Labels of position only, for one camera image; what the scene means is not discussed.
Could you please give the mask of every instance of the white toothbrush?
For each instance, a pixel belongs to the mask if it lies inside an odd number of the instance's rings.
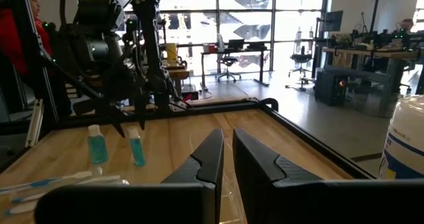
[[[18,185],[15,185],[15,186],[10,186],[10,187],[7,187],[7,188],[0,189],[0,195],[9,194],[9,193],[12,193],[12,192],[21,192],[21,191],[24,191],[24,190],[29,190],[31,188],[39,188],[39,187],[42,187],[42,186],[47,186],[51,182],[57,182],[57,181],[65,180],[65,179],[68,179],[68,178],[83,179],[83,178],[88,178],[92,175],[93,175],[93,173],[91,173],[90,171],[85,171],[85,172],[78,172],[76,174],[69,175],[69,176],[64,176],[64,177],[61,177],[61,178],[49,178],[49,179],[45,179],[45,180],[41,180],[41,181],[35,181],[35,182],[27,183],[27,184],[18,184]]]
[[[82,181],[82,182],[78,183],[78,185],[90,184],[90,183],[94,183],[94,182],[112,182],[112,181],[119,180],[119,179],[121,179],[120,175],[98,177],[98,178],[92,178],[90,180]],[[46,192],[43,192],[41,194],[34,194],[34,195],[31,195],[31,196],[26,196],[26,197],[17,197],[15,199],[12,199],[11,202],[22,203],[22,202],[26,202],[26,201],[33,201],[33,200],[40,199],[44,195],[46,195]]]
[[[37,202],[38,201],[30,201],[27,203],[22,203],[12,209],[6,210],[5,215],[14,215],[34,211],[35,207],[37,206]]]

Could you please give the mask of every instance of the white wall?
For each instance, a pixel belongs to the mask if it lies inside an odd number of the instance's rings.
[[[330,3],[330,11],[344,11],[341,32],[352,32],[355,26],[361,31],[361,12],[364,12],[365,25],[370,28],[375,0],[331,0]],[[416,4],[417,0],[380,0],[374,30],[391,31],[396,28],[396,22],[412,19]]]
[[[59,27],[59,2],[60,0],[40,0],[40,19],[48,23],[53,22],[56,24],[57,27]],[[77,9],[78,0],[66,0],[66,19],[68,23],[71,23],[74,20]]]

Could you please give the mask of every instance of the yellow object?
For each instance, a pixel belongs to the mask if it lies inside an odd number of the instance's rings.
[[[166,44],[166,54],[168,58],[166,59],[170,66],[177,66],[177,44],[176,43],[167,43]]]
[[[396,172],[394,172],[393,170],[387,169],[386,177],[389,179],[396,179]]]

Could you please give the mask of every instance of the black office chair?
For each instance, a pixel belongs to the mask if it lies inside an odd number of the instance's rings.
[[[225,51],[225,43],[223,40],[222,35],[218,34],[217,35],[217,40],[218,40],[218,52],[221,51]],[[225,72],[221,73],[221,74],[217,74],[215,76],[215,78],[218,79],[218,82],[220,81],[220,79],[224,76],[227,77],[227,79],[229,79],[230,77],[233,78],[233,81],[236,82],[236,78],[235,76],[238,76],[238,78],[241,80],[241,75],[238,73],[232,73],[229,71],[229,68],[235,63],[238,62],[238,58],[229,56],[229,54],[218,54],[218,59],[217,62],[220,64],[224,64],[227,66],[227,69],[225,70]]]
[[[299,72],[300,74],[303,74],[303,77],[306,78],[306,72],[312,72],[311,70],[305,69],[302,67],[302,64],[308,63],[312,59],[312,54],[305,54],[305,47],[302,46],[301,54],[293,54],[290,56],[290,58],[300,64],[299,68],[292,69],[289,71],[289,77],[292,72]]]

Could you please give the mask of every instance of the red jacket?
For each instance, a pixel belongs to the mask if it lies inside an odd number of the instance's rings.
[[[52,49],[50,47],[48,34],[42,27],[42,22],[39,19],[36,19],[35,23],[44,49],[46,49],[47,53],[51,55]],[[28,75],[28,68],[25,63],[21,42],[19,40],[15,20],[13,19],[12,10],[10,9],[0,10],[0,50],[15,65],[16,70],[20,75]]]

